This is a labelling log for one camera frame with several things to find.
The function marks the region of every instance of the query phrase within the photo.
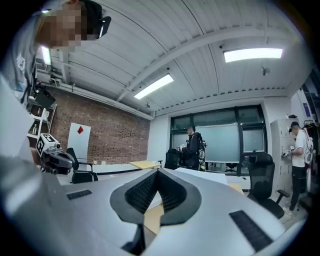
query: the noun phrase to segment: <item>fluorescent light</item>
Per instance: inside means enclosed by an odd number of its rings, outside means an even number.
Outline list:
[[[282,49],[276,48],[252,48],[242,50],[232,50],[224,52],[225,62],[235,62],[247,59],[259,59],[259,58],[275,58],[280,59]]]
[[[140,91],[134,97],[140,100],[144,96],[152,93],[153,91],[155,91],[156,89],[159,89],[162,86],[165,86],[165,85],[171,83],[172,81],[173,81],[172,77],[169,74],[167,74],[166,76],[162,77],[158,81],[155,81],[153,84],[149,85],[147,88]]]
[[[51,65],[51,56],[50,56],[49,49],[47,47],[41,46],[41,50],[42,50],[42,56],[43,56],[44,63],[46,65]]]

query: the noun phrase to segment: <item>person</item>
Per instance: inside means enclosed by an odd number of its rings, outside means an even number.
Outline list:
[[[296,136],[295,149],[290,152],[290,155],[292,156],[292,198],[289,209],[285,208],[284,212],[289,216],[292,216],[303,186],[303,178],[306,177],[305,154],[308,153],[308,145],[306,134],[300,128],[298,122],[292,122],[290,130]]]
[[[188,125],[186,132],[189,135],[187,145],[181,145],[178,147],[178,151],[182,152],[182,159],[187,168],[198,170],[199,169],[199,158],[198,150],[202,141],[202,136],[199,132],[196,132],[194,125]]]
[[[36,76],[38,48],[74,47],[81,41],[96,40],[107,32],[111,21],[107,18],[102,17],[101,5],[91,0],[68,0],[59,10],[36,13],[13,38],[1,63],[0,77],[26,107]],[[38,152],[29,147],[27,138],[20,151],[22,159],[40,165]]]

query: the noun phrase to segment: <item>black jacket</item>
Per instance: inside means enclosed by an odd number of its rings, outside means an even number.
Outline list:
[[[184,158],[186,167],[199,167],[198,149],[200,147],[200,141],[202,141],[202,137],[199,132],[189,135],[187,146],[182,151],[182,157]]]

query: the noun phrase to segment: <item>red diamond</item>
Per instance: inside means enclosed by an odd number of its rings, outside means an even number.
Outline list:
[[[80,128],[78,129],[78,134],[82,133],[84,131],[84,129],[82,128],[82,126],[80,126]]]

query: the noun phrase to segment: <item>gloves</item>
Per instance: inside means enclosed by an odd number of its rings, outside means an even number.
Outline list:
[[[186,148],[187,146],[185,145],[185,144],[182,144],[182,145],[180,145],[180,146],[178,146],[178,148],[176,149],[176,150],[178,150],[178,151],[183,151],[184,150],[184,148]]]
[[[290,154],[290,151],[289,150],[287,150],[286,152],[284,152],[283,154],[282,154],[282,158],[285,158],[285,157],[287,157],[287,156],[289,156],[289,154]]]

